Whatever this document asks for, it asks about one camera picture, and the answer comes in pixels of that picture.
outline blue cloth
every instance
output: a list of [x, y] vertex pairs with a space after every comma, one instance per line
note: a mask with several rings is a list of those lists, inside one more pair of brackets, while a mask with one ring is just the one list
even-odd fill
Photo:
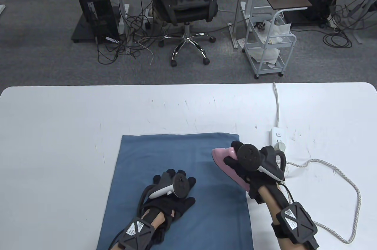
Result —
[[196, 178], [189, 194], [196, 203], [152, 250], [252, 250], [246, 192], [218, 168], [211, 154], [234, 140], [239, 136], [226, 133], [123, 136], [97, 250], [108, 250], [136, 216], [141, 193], [153, 176], [168, 169]]

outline hand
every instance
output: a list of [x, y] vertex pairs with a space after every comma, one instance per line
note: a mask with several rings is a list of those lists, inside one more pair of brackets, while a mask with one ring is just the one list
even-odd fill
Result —
[[[240, 141], [233, 141], [231, 144], [236, 154], [238, 152], [238, 149], [242, 145], [243, 143]], [[241, 166], [241, 164], [237, 160], [233, 159], [230, 156], [224, 158], [224, 163], [232, 169], [234, 169], [237, 175], [250, 185], [250, 198], [255, 199], [258, 204], [264, 203], [264, 200], [260, 196], [258, 190], [262, 186], [276, 184], [277, 181], [271, 178], [270, 176], [266, 175], [264, 172], [260, 172], [258, 170], [253, 172], [247, 171]]]
[[[175, 170], [169, 169], [167, 170], [167, 173], [170, 175], [171, 178], [175, 176]], [[179, 170], [177, 173], [182, 173], [186, 176], [186, 173], [183, 170]], [[153, 177], [153, 183], [158, 184], [161, 179], [160, 175], [156, 175]], [[189, 177], [188, 183], [191, 188], [195, 185], [196, 179], [194, 177]], [[157, 197], [155, 199], [147, 199], [147, 201], [142, 205], [141, 207], [141, 213], [148, 209], [159, 209], [161, 213], [163, 213], [165, 220], [164, 222], [159, 225], [159, 227], [155, 230], [155, 233], [153, 234], [153, 244], [159, 244], [163, 242], [165, 237], [165, 232], [169, 230], [170, 225], [173, 221], [178, 220], [183, 216], [183, 214], [195, 204], [195, 198], [194, 197], [188, 197], [188, 198], [178, 198], [174, 193], [170, 195], [163, 195], [160, 197]]]

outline wrist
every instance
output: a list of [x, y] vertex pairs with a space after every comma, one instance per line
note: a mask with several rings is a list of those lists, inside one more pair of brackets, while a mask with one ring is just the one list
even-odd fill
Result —
[[[146, 210], [144, 215], [141, 217], [141, 219], [144, 219], [146, 215], [149, 214], [150, 209]], [[153, 226], [155, 229], [157, 229], [160, 225], [162, 225], [165, 222], [165, 216], [163, 212], [159, 212], [157, 216], [153, 219], [151, 222], [151, 226]]]
[[280, 208], [280, 206], [278, 205], [278, 203], [276, 202], [275, 198], [272, 196], [268, 188], [263, 185], [258, 189], [258, 193], [260, 194], [260, 196], [265, 201], [268, 207], [268, 210], [271, 214], [272, 223], [274, 225], [280, 224], [276, 218], [276, 215], [280, 213], [282, 209]]

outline white table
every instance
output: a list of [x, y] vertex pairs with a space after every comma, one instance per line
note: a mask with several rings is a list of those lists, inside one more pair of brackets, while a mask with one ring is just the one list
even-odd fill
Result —
[[[319, 229], [320, 249], [374, 249], [375, 89], [366, 83], [277, 88], [287, 159], [329, 161], [362, 193], [353, 244]], [[95, 250], [122, 135], [220, 131], [261, 148], [269, 145], [275, 117], [271, 84], [8, 88], [0, 97], [0, 249]], [[288, 170], [294, 198], [348, 238], [352, 187], [316, 163]], [[254, 248], [278, 249], [266, 206], [249, 208]]]

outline chrome chair base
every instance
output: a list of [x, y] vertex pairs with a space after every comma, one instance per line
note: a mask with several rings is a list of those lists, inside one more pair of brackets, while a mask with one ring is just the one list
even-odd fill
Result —
[[183, 47], [183, 45], [186, 44], [186, 42], [194, 45], [198, 51], [202, 54], [203, 56], [203, 64], [204, 65], [208, 65], [210, 63], [210, 60], [209, 58], [207, 57], [206, 55], [206, 51], [201, 47], [200, 44], [198, 44], [194, 38], [198, 38], [198, 37], [209, 37], [209, 40], [211, 43], [215, 43], [216, 41], [216, 38], [209, 35], [208, 33], [197, 33], [197, 34], [194, 34], [194, 35], [191, 35], [190, 34], [190, 25], [189, 24], [185, 24], [185, 33], [182, 35], [165, 35], [164, 37], [161, 38], [161, 40], [158, 42], [158, 46], [159, 47], [163, 47], [164, 46], [164, 41], [165, 39], [178, 39], [178, 40], [183, 40], [181, 43], [179, 43], [179, 45], [177, 45], [177, 47], [175, 47], [172, 55], [171, 55], [171, 60], [170, 60], [170, 65], [172, 67], [176, 67], [177, 66], [177, 62], [175, 60], [175, 57], [178, 55], [178, 52], [180, 51], [180, 49]]

